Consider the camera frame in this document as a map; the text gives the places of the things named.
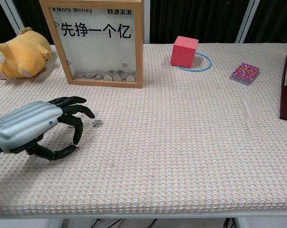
pink card box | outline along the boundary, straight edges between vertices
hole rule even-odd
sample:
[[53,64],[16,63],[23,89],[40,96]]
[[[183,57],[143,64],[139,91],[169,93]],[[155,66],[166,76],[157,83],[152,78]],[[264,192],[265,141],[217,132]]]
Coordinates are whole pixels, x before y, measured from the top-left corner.
[[260,69],[247,63],[241,63],[240,66],[232,73],[231,79],[244,85],[249,85],[259,74]]

blue hoop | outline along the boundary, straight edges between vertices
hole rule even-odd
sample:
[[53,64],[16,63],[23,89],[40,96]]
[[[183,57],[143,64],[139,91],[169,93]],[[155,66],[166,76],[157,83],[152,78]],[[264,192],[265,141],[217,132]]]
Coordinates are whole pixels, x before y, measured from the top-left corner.
[[196,52],[196,54],[205,57],[205,58],[210,62],[209,66],[207,66],[206,68],[203,68],[203,69],[189,69],[189,68],[184,68],[184,67],[181,67],[181,66],[177,66],[177,67],[178,67],[179,69],[186,70],[186,71],[190,71],[190,72],[201,72],[201,71],[205,71],[205,70],[210,69],[211,66],[212,66],[212,61],[211,61],[211,59],[210,59],[208,56],[206,56],[206,55],[204,55],[204,54],[202,54],[202,53]]

plush toy ear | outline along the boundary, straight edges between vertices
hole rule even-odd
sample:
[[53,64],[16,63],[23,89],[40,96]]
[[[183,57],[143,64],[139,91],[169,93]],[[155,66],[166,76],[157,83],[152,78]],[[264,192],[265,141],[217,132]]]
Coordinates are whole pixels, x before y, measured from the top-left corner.
[[0,44],[0,52],[2,52],[4,56],[6,56],[10,52],[9,46],[5,43]]

wooden picture frame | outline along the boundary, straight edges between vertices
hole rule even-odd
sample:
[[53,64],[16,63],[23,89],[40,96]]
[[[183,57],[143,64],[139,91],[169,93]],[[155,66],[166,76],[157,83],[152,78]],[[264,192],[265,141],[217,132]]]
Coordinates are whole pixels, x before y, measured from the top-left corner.
[[[69,84],[83,86],[112,86],[142,88],[143,84],[143,1],[142,0],[39,0],[48,28],[58,52],[66,79]],[[134,14],[136,81],[98,81],[77,79],[72,75],[64,47],[61,42],[51,9],[121,9],[132,10]]]

glass panel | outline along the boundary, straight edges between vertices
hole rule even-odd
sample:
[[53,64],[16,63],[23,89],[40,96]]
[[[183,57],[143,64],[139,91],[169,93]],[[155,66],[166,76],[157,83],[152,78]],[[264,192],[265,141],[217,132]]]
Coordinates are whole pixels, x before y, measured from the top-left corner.
[[73,79],[136,81],[129,9],[51,8]]

